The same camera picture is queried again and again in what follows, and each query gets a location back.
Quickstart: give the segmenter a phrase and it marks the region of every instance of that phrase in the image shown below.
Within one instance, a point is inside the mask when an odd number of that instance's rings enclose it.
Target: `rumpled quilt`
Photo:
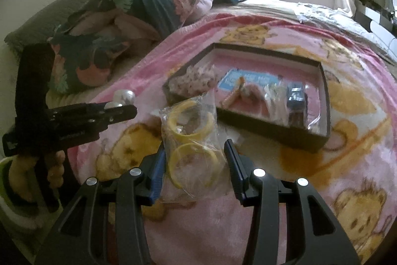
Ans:
[[[364,264],[397,215],[397,86],[368,46],[335,32],[274,17],[227,13],[206,16],[177,30],[92,100],[110,101],[115,90],[131,89],[137,95],[138,115],[110,125],[98,141],[69,150],[79,181],[95,175],[118,176],[123,168],[139,165],[144,154],[157,150],[161,133],[150,114],[167,106],[163,83],[218,41],[322,62],[331,106],[331,137],[322,150],[312,154],[292,149],[223,123],[219,123],[220,140],[232,138],[242,154],[277,178],[307,178],[342,224]],[[232,189],[217,199],[157,203],[142,212],[157,265],[242,263],[253,209],[240,206]],[[279,264],[285,260],[285,226],[281,214]]]
[[[183,26],[199,2],[88,1],[50,40],[56,54],[50,88],[70,94],[105,84],[116,58],[127,49],[134,53],[168,37]]]

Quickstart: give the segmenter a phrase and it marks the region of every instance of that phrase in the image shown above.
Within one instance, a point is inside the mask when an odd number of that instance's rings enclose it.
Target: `bed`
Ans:
[[[239,37],[241,29],[248,38]],[[111,160],[115,147],[130,136],[131,129],[139,129],[136,136],[140,137],[129,141],[155,137],[152,143],[159,143],[158,135],[137,127],[150,123],[151,113],[167,106],[161,92],[164,80],[212,42],[250,45],[250,37],[258,37],[260,29],[275,34],[274,39],[263,38],[260,46],[311,57],[328,67],[328,81],[334,86],[331,97],[338,98],[331,112],[332,127],[344,133],[346,142],[343,148],[310,154],[222,123],[220,140],[232,138],[257,166],[277,177],[307,177],[337,215],[364,263],[397,215],[396,71],[386,46],[336,10],[278,0],[213,6],[198,22],[178,29],[147,52],[123,60],[105,85],[67,95],[49,91],[49,108],[109,101],[117,89],[131,89],[137,95],[138,116],[112,125],[97,142],[70,149],[71,166],[80,182],[97,175],[97,160]],[[319,44],[324,38],[336,42],[336,57],[330,56],[335,48],[326,49],[327,54],[322,52],[324,47]],[[391,63],[388,67],[394,78],[383,60]],[[13,80],[8,86],[13,87]],[[262,157],[263,151],[267,152],[266,158]],[[242,261],[252,210],[239,206],[230,192],[216,200],[156,205],[144,215],[150,252],[157,264],[226,265]],[[281,232],[281,251],[285,251],[285,235]]]

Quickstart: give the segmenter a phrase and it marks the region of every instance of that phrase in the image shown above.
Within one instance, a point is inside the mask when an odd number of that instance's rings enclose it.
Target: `yellow ring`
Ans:
[[[203,153],[206,157],[209,157],[210,160],[212,161],[213,164],[219,164],[219,160],[215,154],[215,152],[212,149],[209,149],[206,146],[197,144],[197,143],[188,143],[188,144],[183,144],[179,147],[177,147],[171,154],[171,158],[168,160],[167,163],[167,171],[169,178],[172,182],[172,184],[177,187],[178,189],[182,189],[183,186],[175,179],[175,176],[173,175],[174,169],[176,167],[176,164],[184,158],[188,154],[196,154],[196,153]],[[206,183],[206,186],[211,185],[213,179],[208,181]]]
[[[213,130],[214,130],[214,116],[210,112],[207,114],[207,124],[197,133],[184,135],[176,131],[177,120],[180,114],[186,109],[189,109],[198,103],[195,100],[189,99],[181,102],[179,105],[174,107],[168,114],[167,126],[171,131],[172,136],[183,144],[203,141]]]

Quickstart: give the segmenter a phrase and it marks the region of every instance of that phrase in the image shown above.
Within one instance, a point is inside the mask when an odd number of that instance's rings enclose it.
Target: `pink blanket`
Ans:
[[[226,13],[207,16],[174,32],[93,100],[109,101],[115,90],[131,89],[137,95],[138,116],[112,125],[97,142],[69,150],[80,182],[96,175],[98,156],[120,162],[129,145],[139,145],[131,135],[134,125],[146,122],[154,109],[167,106],[161,90],[166,78],[216,41],[286,51],[323,63],[332,125],[326,147],[310,154],[237,130],[239,150],[275,177],[290,181],[306,177],[332,208],[364,263],[397,215],[397,87],[370,48],[334,32],[266,16]],[[144,129],[136,133],[148,141],[156,136]],[[144,212],[156,264],[242,263],[252,209],[241,207],[233,193],[193,205],[157,208],[157,213]],[[285,237],[281,230],[280,263],[285,259]]]

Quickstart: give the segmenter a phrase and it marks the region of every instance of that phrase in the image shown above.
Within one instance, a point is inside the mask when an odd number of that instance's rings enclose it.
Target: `blue card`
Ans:
[[[219,82],[218,88],[226,91],[232,91],[233,88],[236,86],[236,81],[241,76],[244,77],[246,82],[256,83],[262,87],[265,87],[267,84],[272,83],[278,84],[280,81],[278,77],[276,77],[275,75],[270,75],[268,73],[231,69]]]

